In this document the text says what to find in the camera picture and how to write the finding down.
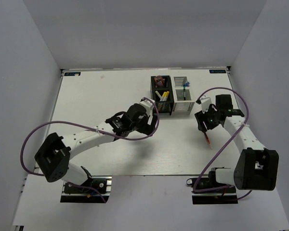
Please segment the orange capped marker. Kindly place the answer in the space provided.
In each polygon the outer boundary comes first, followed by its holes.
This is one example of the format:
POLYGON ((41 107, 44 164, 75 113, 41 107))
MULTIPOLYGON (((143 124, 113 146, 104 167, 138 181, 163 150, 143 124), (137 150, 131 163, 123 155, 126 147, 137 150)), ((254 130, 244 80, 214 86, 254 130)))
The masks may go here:
POLYGON ((205 136, 205 139, 206 139, 206 142, 207 142, 209 148, 212 150, 212 145, 211 145, 210 139, 209 139, 209 137, 208 137, 206 132, 204 133, 204 136, 205 136))

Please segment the pale yellow capped marker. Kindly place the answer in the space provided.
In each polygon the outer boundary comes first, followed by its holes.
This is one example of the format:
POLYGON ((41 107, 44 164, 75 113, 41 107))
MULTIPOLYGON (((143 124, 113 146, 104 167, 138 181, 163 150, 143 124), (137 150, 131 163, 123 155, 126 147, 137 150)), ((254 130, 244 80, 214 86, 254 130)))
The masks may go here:
POLYGON ((156 94, 156 99, 158 99, 159 101, 162 101, 163 97, 162 95, 159 93, 159 91, 155 91, 155 94, 156 94))

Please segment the yellow capped marker horizontal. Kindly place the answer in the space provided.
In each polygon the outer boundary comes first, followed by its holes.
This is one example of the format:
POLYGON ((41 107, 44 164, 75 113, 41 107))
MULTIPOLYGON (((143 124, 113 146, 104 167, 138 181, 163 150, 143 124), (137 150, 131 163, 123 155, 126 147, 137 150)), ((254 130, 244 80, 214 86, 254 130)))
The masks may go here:
POLYGON ((160 101, 161 101, 161 102, 166 101, 166 100, 167 100, 167 97, 168 97, 168 92, 167 92, 167 91, 163 92, 163 95, 162 95, 160 101))

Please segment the green capped marker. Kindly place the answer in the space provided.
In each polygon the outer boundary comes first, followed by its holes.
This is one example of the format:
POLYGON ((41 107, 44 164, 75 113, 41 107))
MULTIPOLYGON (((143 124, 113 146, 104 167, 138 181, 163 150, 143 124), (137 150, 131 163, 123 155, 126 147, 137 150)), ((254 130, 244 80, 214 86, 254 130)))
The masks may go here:
POLYGON ((186 100, 186 90, 185 90, 185 86, 183 86, 183 97, 184 97, 184 101, 186 100))

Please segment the clear tube of markers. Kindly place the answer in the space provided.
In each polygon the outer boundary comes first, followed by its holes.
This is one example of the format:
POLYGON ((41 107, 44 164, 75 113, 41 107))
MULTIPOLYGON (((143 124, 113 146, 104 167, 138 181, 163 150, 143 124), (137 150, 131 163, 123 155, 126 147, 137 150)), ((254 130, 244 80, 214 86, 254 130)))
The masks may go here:
POLYGON ((157 75, 154 77, 154 83, 155 83, 155 86, 157 88, 162 88, 164 87, 164 80, 163 80, 163 77, 161 75, 157 75))

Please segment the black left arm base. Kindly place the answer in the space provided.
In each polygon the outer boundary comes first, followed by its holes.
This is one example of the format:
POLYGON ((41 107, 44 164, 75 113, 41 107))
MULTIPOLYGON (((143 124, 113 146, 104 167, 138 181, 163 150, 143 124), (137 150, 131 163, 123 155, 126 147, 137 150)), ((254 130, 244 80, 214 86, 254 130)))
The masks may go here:
POLYGON ((78 188, 65 181, 62 188, 60 202, 103 204, 106 203, 110 197, 111 185, 111 176, 93 177, 92 182, 88 187, 94 188, 98 192, 89 188, 78 188))

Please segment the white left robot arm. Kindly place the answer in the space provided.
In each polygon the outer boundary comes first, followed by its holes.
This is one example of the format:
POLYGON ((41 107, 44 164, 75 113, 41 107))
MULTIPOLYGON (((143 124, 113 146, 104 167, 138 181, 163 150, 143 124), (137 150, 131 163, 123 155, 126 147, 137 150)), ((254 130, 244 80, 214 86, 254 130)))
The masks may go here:
POLYGON ((158 110, 155 102, 142 99, 129 107, 126 112, 116 113, 94 128, 72 135, 48 135, 35 155, 35 160, 45 179, 52 183, 64 180, 81 192, 92 187, 93 177, 83 166, 70 163, 78 154, 104 143, 128 140, 128 135, 137 131, 146 139, 155 133, 158 123, 158 110))

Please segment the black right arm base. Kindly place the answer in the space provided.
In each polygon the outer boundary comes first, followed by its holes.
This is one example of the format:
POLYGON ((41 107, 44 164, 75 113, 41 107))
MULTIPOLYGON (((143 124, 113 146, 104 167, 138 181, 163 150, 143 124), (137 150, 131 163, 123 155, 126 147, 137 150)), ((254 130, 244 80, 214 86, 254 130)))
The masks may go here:
POLYGON ((208 175, 201 177, 192 191, 193 205, 230 205, 237 204, 237 193, 234 185, 234 170, 225 167, 214 167, 208 175))

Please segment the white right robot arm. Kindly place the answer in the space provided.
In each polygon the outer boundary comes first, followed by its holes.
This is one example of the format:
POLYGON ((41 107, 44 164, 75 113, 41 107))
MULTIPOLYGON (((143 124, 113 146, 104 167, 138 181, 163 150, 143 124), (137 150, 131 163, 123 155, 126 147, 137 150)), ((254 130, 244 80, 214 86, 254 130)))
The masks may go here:
POLYGON ((219 192, 225 186, 239 190, 272 191, 276 186, 279 155, 267 149, 246 123, 246 116, 235 109, 229 94, 217 95, 216 103, 202 96, 201 111, 195 113, 198 130, 206 133, 221 125, 231 136, 240 156, 235 168, 214 167, 208 175, 208 187, 219 192))

